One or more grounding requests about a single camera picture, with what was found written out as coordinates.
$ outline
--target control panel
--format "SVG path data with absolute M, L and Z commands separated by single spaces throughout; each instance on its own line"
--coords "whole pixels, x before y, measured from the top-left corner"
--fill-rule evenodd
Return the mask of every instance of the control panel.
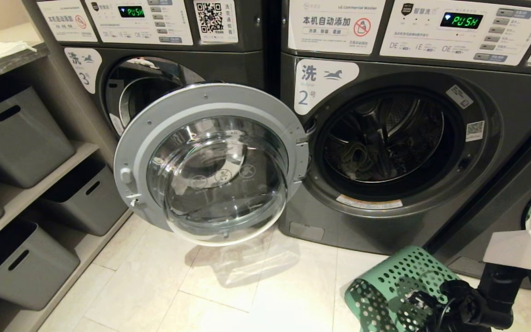
M 97 0 L 87 8 L 102 42 L 194 44 L 183 0 Z
M 531 8 L 396 0 L 380 55 L 518 65 L 531 45 Z

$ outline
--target digital display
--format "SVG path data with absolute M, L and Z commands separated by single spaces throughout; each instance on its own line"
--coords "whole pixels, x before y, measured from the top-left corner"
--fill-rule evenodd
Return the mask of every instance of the digital display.
M 122 17 L 145 17 L 141 6 L 118 6 L 118 11 Z
M 482 19 L 483 15 L 474 13 L 447 12 L 444 13 L 440 27 L 476 29 Z

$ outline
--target qr code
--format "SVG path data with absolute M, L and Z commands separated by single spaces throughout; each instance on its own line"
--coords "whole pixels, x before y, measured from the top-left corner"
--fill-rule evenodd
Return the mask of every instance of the qr code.
M 224 33 L 223 28 L 223 11 L 221 4 L 218 2 L 199 2 L 196 4 L 198 11 L 198 20 L 200 21 L 200 30 L 204 33 Z
M 484 124 L 484 121 L 468 124 L 466 126 L 466 135 L 480 134 L 481 132 L 483 132 Z

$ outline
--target tile floor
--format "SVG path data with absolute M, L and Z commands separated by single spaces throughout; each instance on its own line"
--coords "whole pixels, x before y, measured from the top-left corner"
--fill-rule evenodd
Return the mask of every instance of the tile floor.
M 237 246 L 199 247 L 133 216 L 40 332 L 358 332 L 341 288 L 384 259 L 276 227 Z M 531 331 L 531 292 L 520 291 L 514 310 L 508 331 Z

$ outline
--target bin handle cutout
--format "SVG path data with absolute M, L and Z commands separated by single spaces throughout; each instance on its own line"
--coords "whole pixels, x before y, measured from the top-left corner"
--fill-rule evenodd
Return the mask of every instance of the bin handle cutout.
M 89 189 L 85 192 L 85 194 L 86 195 L 91 194 L 95 190 L 95 188 L 99 186 L 100 186 L 100 182 L 99 181 L 95 182 L 91 187 L 89 187 Z
M 30 250 L 24 250 L 24 252 L 22 252 L 15 259 L 15 261 L 13 261 L 13 263 L 11 263 L 11 265 L 9 265 L 8 271 L 13 271 L 13 269 L 15 269 L 24 260 L 24 258 L 26 258 L 26 256 L 28 256 L 29 253 L 30 253 Z
M 19 113 L 19 111 L 21 109 L 22 108 L 19 107 L 19 105 L 13 105 L 12 107 L 6 109 L 5 111 L 2 111 L 0 113 L 0 122 L 5 121 L 5 120 L 9 119 L 11 116 Z

